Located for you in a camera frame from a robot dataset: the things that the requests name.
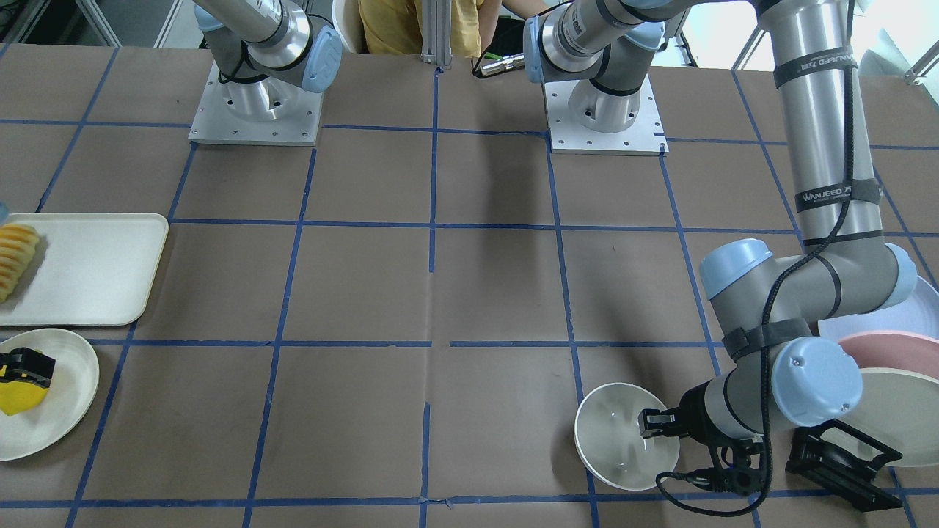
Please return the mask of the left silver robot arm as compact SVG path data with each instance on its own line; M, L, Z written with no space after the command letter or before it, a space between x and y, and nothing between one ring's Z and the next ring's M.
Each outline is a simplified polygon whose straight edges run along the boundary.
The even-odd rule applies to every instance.
M858 365L811 325L902 303L918 271L886 243L881 185L852 49L850 1L754 1L771 39L803 253L776 257L758 238L711 251L701 284L734 369L673 408L624 382L593 389L574 444L598 480L665 491L675 479L724 494L764 494L775 435L845 417L862 398Z

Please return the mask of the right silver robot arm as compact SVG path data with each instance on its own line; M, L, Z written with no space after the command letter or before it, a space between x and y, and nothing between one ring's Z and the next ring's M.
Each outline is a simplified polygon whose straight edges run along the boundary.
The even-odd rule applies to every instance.
M268 345L305 215L339 34L288 1L198 1L207 51L10 45L2 201L41 241L3 327Z

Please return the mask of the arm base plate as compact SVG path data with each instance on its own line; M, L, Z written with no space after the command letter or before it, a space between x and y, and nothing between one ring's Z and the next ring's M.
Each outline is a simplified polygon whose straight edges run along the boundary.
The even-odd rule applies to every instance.
M322 104L322 94L278 79L252 84L225 80L213 63L189 139L217 146L314 147Z
M551 147L557 153L651 155L668 152L651 82L626 95L607 94L590 81L543 85Z

